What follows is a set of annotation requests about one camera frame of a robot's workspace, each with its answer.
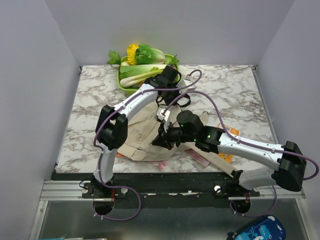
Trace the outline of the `beige canvas backpack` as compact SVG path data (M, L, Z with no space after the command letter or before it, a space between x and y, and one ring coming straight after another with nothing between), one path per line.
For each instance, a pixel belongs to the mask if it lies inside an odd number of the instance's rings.
M128 122L128 134L125 143L117 150L137 166L138 172L224 172L231 175L237 169L213 152L204 152L194 143L174 144L172 149L166 149L151 144L158 134L164 136L163 124L156 120L157 105L152 102L140 110ZM185 151L192 149L210 164L202 166L193 160ZM155 162L166 162L164 170L160 171Z

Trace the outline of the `pink pencil case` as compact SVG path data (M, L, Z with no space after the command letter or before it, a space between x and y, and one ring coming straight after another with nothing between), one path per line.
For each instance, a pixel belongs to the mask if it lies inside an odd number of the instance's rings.
M165 167L167 166L165 161L157 161L154 164L158 167L158 169L160 171L163 171L165 169Z

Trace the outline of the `orange treehouse book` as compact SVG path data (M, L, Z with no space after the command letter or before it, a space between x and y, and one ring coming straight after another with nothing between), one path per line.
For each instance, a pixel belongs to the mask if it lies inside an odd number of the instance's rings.
M118 152L116 153L116 156L119 157L119 158L125 158L125 157L126 157L125 155L120 154L120 153L118 153Z

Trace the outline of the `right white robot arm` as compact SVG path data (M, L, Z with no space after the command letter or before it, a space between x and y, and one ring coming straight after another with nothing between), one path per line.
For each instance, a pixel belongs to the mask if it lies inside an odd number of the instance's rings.
M205 159L222 153L261 164L258 169L231 171L230 191L234 195L273 185L292 192L301 191L307 163L296 143L267 144L241 139L222 128L204 125L200 117L189 110L177 115L177 127L173 126L168 110L162 109L156 117L160 126L157 137L151 142L154 146L171 150L186 144Z

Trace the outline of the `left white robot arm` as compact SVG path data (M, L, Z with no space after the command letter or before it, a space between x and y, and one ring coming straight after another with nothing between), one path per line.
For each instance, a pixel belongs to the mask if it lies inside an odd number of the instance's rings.
M129 121L145 106L156 101L162 92L177 91L176 78L181 73L167 65L160 74L149 77L141 87L127 99L115 106L105 105L98 119L93 146L100 149L100 157L93 176L97 181L93 191L101 198L111 191L108 183L113 178L113 166L118 149L128 137Z

